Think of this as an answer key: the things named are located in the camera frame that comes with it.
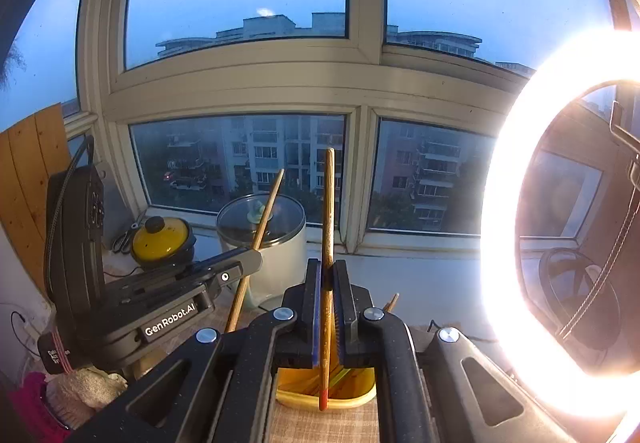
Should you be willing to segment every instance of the screw head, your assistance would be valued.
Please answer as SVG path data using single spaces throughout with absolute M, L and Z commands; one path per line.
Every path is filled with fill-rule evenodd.
M 460 338 L 460 331 L 456 328 L 442 328 L 438 331 L 438 338 L 447 344 L 452 344 Z
M 210 344 L 215 342 L 217 337 L 218 333 L 216 333 L 216 330 L 212 328 L 202 328 L 196 333 L 196 340 L 201 344 Z
M 385 312 L 380 308 L 367 308 L 362 312 L 362 314 L 367 320 L 372 321 L 380 320 L 380 318 L 385 316 Z
M 273 317 L 276 320 L 291 320 L 293 311 L 289 308 L 277 308 L 273 310 Z

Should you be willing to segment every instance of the white container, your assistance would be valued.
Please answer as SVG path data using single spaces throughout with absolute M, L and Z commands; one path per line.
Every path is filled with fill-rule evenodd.
M 227 203 L 218 214 L 218 237 L 222 251 L 249 248 L 268 194 L 252 194 Z M 260 248 L 262 266 L 252 274 L 243 305 L 257 308 L 277 302 L 285 290 L 304 282 L 306 275 L 305 209 L 295 199 L 278 195 Z M 238 283 L 231 288 L 235 291 Z

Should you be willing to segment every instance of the black lid knob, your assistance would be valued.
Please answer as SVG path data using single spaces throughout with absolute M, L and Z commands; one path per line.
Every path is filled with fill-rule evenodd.
M 145 230 L 149 233 L 158 233 L 164 228 L 164 219 L 160 216 L 149 217 L 145 221 Z

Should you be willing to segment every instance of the ring light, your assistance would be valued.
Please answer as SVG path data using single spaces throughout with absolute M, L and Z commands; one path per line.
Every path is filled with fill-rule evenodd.
M 481 221 L 482 300 L 506 356 L 536 396 L 557 409 L 590 417 L 626 412 L 615 441 L 624 441 L 640 421 L 640 371 L 596 377 L 578 366 L 529 312 L 518 283 L 514 238 L 522 181 L 547 127 L 572 100 L 622 80 L 640 84 L 640 34 L 591 30 L 546 60 L 500 131 Z

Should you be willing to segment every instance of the beige knitted item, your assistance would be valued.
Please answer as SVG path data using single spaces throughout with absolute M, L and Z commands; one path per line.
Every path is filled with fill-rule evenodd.
M 120 375 L 108 375 L 95 367 L 78 369 L 47 383 L 47 404 L 60 421 L 77 429 L 126 388 L 127 381 Z

